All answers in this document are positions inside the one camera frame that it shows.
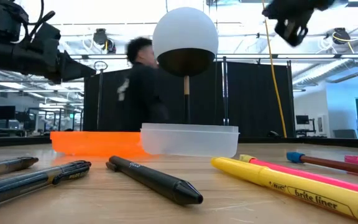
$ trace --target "yellow highlighter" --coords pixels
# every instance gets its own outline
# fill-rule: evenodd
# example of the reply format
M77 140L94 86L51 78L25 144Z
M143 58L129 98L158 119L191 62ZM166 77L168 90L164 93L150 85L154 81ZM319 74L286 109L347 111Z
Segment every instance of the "yellow highlighter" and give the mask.
M212 166L333 212L358 219L358 192L228 158L213 158Z

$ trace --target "black curtain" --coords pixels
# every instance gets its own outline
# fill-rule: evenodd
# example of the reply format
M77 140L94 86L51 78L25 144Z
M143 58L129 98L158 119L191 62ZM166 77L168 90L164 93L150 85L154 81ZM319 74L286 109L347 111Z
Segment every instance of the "black curtain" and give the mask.
M103 74L101 126L99 131L116 129L116 102L118 99L117 88L120 87L129 69ZM95 75L85 80L84 91L84 131L96 131L98 121L99 78Z
M286 66L274 66L288 137L295 136L292 80ZM265 138L269 131L283 136L270 65L227 63L229 125L240 138Z
M164 70L159 72L159 92L170 113L169 123L185 121L184 79ZM190 78L191 124L223 125L222 63Z
M103 75L103 95L100 131L116 127L117 88L129 70L106 72ZM170 113L169 123L184 122L184 80L164 70L158 70L158 92ZM98 117L99 75L85 80L84 131L95 131ZM190 110L192 124L223 125L222 63L213 63L204 73L190 78Z

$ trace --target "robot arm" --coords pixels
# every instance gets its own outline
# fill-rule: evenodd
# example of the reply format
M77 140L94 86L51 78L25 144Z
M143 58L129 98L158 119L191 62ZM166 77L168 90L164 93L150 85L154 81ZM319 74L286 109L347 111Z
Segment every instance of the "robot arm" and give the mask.
M37 22L30 23L25 10L14 1L0 0L1 70L43 76L56 84L96 73L71 59L67 52L59 52L60 31L46 23L54 15L53 11L43 17L41 13ZM24 26L25 37L15 43L19 40L21 25ZM28 25L35 26L30 33Z
M346 5L348 0L273 0L262 14L276 19L275 32L291 46L300 45L308 33L307 23L314 10Z

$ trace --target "blue pen cap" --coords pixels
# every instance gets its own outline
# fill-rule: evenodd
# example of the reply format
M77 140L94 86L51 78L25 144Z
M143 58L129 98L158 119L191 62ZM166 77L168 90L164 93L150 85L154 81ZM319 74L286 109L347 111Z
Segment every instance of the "blue pen cap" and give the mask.
M304 154L299 152L287 152L287 159L294 163L303 163L301 161L301 156L304 156Z

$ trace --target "black shirt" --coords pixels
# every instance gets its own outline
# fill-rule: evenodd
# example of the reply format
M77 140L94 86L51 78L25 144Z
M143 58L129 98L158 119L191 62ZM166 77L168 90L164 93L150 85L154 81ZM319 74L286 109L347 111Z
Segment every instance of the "black shirt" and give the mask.
M166 107L157 93L157 70L135 63L117 89L119 131L140 131L142 123L164 123Z

